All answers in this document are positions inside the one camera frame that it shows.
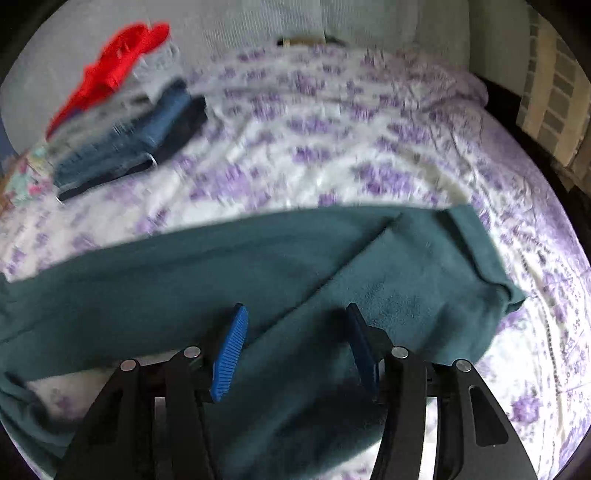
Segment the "light grey lace headboard cover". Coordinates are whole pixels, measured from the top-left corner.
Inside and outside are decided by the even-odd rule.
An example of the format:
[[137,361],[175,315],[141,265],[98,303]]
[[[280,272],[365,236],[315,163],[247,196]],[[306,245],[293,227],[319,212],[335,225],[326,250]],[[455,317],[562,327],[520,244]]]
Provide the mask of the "light grey lace headboard cover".
[[84,67],[124,26],[166,22],[188,66],[281,37],[407,45],[522,94],[530,57],[522,1],[5,1],[1,123],[22,151],[45,132]]

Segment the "purple floral bed sheet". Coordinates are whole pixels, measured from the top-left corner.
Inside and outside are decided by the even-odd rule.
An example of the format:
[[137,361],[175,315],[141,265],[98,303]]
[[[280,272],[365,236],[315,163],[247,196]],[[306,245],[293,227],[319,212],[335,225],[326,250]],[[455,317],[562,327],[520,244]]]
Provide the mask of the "purple floral bed sheet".
[[[472,362],[537,475],[554,477],[590,426],[590,264],[550,184],[486,111],[485,86],[416,51],[317,46],[224,55],[187,89],[204,95],[207,122],[170,160],[2,215],[1,284],[250,217],[468,205],[525,296]],[[51,420],[74,428],[119,361],[27,388]],[[377,446],[315,477],[365,479]]]

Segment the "red folded garment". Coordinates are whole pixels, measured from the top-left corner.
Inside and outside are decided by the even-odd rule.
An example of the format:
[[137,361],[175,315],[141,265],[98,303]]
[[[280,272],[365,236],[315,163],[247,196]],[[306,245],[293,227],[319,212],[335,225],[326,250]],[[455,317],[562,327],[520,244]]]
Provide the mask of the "red folded garment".
[[77,114],[117,93],[137,60],[160,47],[169,36],[170,27],[166,22],[153,26],[134,23],[119,30],[103,46],[95,62],[84,68],[80,83],[51,119],[45,138],[49,139],[62,124]]

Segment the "teal fleece pants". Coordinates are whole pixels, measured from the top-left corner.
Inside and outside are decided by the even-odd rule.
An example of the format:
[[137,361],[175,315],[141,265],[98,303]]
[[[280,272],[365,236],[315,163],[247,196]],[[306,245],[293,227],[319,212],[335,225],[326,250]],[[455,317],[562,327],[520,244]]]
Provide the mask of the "teal fleece pants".
[[74,429],[28,382],[197,344],[242,304],[235,378],[206,411],[221,476],[311,479],[383,431],[342,309],[451,363],[480,359],[524,299],[468,205],[325,207],[158,235],[2,282],[1,420],[55,472]]

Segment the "beige checked curtain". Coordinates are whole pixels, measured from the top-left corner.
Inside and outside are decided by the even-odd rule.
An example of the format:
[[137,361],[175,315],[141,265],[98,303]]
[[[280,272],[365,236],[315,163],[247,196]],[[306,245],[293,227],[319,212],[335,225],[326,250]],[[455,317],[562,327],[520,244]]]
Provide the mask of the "beige checked curtain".
[[590,186],[590,80],[566,42],[528,8],[530,54],[517,125],[543,147],[558,171]]

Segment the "blue folded jeans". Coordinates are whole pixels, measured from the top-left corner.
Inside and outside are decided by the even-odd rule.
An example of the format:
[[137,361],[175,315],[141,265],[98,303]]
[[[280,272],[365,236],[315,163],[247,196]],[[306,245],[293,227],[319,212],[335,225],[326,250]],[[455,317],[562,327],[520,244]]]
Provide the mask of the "blue folded jeans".
[[171,82],[146,113],[115,124],[106,135],[77,148],[58,163],[53,171],[54,186],[68,190],[107,174],[129,170],[141,162],[143,155],[152,154],[163,144],[173,123],[191,101],[184,80]]

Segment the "floral turquoise folded blanket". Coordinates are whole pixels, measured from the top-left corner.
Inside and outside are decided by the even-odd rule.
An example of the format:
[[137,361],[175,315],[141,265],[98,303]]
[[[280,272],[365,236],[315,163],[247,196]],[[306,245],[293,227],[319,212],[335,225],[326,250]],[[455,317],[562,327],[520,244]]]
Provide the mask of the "floral turquoise folded blanket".
[[1,209],[7,210],[55,193],[48,146],[38,142],[18,158],[10,159],[1,179]]

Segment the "dark navy folded pants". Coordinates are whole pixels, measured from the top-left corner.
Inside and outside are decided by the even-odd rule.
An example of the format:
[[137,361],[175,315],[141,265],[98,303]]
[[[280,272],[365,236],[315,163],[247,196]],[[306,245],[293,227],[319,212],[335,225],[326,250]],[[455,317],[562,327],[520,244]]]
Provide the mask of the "dark navy folded pants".
[[80,147],[54,170],[60,202],[144,172],[173,157],[207,122],[206,101],[186,92],[162,97],[136,120]]

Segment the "grey folded garment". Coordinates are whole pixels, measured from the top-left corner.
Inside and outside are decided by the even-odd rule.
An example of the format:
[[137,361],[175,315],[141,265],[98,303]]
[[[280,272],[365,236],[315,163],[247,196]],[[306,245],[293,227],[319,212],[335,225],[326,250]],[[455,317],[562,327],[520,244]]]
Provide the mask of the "grey folded garment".
[[167,41],[142,55],[118,92],[85,111],[73,114],[46,137],[50,150],[73,148],[98,137],[153,107],[171,82],[183,77],[179,48]]

